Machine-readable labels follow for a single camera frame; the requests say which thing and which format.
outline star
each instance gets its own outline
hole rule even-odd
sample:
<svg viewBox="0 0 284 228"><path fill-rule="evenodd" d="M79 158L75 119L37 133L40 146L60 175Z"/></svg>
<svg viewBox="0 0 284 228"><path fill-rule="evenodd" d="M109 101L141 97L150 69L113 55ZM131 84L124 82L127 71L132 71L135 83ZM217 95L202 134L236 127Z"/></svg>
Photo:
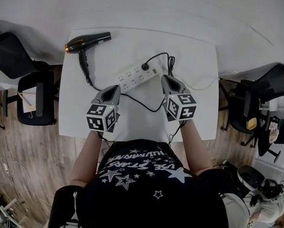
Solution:
<svg viewBox="0 0 284 228"><path fill-rule="evenodd" d="M151 171L147 171L147 175L149 175L149 176L154 176L155 174L153 173L153 172L151 172Z"/></svg>
<svg viewBox="0 0 284 228"><path fill-rule="evenodd" d="M185 183L185 177L191 177L191 175L186 174L183 171L183 168L180 167L178 168L176 171L175 170L169 170L169 169L165 169L167 172L171 173L171 175L168 178L177 178L180 182Z"/></svg>
<svg viewBox="0 0 284 228"><path fill-rule="evenodd" d="M118 183L115 186L122 185L126 190L128 190L129 183L135 182L135 180L129 178L129 174L125 177L116 177L116 178L118 179Z"/></svg>
<svg viewBox="0 0 284 228"><path fill-rule="evenodd" d="M111 171L111 170L108 170L108 172L100 177L108 177L109 179L109 182L111 182L112 178L116 175L121 175L121 173L118 173L118 170L115 170L115 171Z"/></svg>
<svg viewBox="0 0 284 228"><path fill-rule="evenodd" d="M130 150L130 154L139 152L140 150Z"/></svg>
<svg viewBox="0 0 284 228"><path fill-rule="evenodd" d="M154 197L156 197L157 199L161 198L162 196L162 191L156 191L156 193L154 194Z"/></svg>

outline person's right arm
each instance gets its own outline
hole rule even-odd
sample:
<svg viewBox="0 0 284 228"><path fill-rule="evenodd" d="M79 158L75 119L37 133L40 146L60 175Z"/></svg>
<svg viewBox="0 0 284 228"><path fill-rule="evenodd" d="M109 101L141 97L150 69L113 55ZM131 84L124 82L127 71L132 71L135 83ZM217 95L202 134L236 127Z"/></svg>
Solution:
<svg viewBox="0 0 284 228"><path fill-rule="evenodd" d="M186 121L184 126L181 127L181 134L191 172L199 175L208 169L212 169L211 157L204 147L193 120Z"/></svg>

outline black hair dryer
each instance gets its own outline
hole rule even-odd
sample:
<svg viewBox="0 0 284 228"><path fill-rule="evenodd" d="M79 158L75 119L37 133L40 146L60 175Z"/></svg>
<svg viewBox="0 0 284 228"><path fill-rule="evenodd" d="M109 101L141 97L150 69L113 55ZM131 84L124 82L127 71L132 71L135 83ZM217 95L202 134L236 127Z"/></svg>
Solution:
<svg viewBox="0 0 284 228"><path fill-rule="evenodd" d="M81 70L83 70L86 80L91 86L93 86L93 84L89 76L90 72L88 69L86 50L107 40L111 40L110 32L78 36L65 45L67 53L78 53Z"/></svg>

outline white power strip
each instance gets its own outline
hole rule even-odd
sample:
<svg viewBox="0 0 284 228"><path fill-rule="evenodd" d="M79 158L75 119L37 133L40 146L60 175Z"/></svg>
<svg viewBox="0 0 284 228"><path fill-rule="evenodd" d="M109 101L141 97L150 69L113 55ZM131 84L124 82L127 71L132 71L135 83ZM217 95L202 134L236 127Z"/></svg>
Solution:
<svg viewBox="0 0 284 228"><path fill-rule="evenodd" d="M143 82L159 75L162 72L162 68L159 65L149 67L149 70L145 71L140 67L127 68L122 73L115 75L116 85L121 87L121 92L124 93Z"/></svg>

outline black t-shirt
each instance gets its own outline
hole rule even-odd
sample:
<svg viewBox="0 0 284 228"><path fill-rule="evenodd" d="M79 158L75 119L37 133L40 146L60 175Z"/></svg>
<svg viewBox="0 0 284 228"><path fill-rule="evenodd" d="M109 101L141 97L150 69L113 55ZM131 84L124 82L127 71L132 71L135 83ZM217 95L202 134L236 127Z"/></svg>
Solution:
<svg viewBox="0 0 284 228"><path fill-rule="evenodd" d="M195 176L166 143L122 142L106 153L94 181L56 192L49 228L228 227L224 193L240 196L228 172Z"/></svg>

